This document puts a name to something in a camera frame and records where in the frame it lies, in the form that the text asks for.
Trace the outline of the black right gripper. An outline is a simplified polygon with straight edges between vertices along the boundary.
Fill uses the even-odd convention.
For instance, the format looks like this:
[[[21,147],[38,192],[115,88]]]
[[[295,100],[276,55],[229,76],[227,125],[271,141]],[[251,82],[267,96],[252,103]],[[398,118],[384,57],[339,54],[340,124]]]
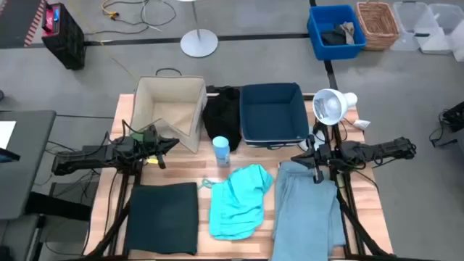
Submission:
[[[340,160],[341,157],[331,148],[324,138],[320,139],[310,134],[307,139],[308,150],[292,157],[291,161],[315,170],[314,183],[324,181],[320,166],[328,167],[332,161]]]

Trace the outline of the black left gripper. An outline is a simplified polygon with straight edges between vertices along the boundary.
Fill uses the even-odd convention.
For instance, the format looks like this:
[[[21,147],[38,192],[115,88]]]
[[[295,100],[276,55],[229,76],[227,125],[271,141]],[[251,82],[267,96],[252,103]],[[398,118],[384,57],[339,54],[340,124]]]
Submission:
[[[145,147],[142,134],[136,134],[135,136],[130,136],[130,138],[134,141],[135,150],[137,151],[136,155],[140,157],[140,160],[142,160],[145,165],[156,164],[160,169],[166,168],[166,164],[161,155],[150,155],[149,150]],[[159,150],[163,154],[167,154],[178,143],[178,138],[160,138]]]

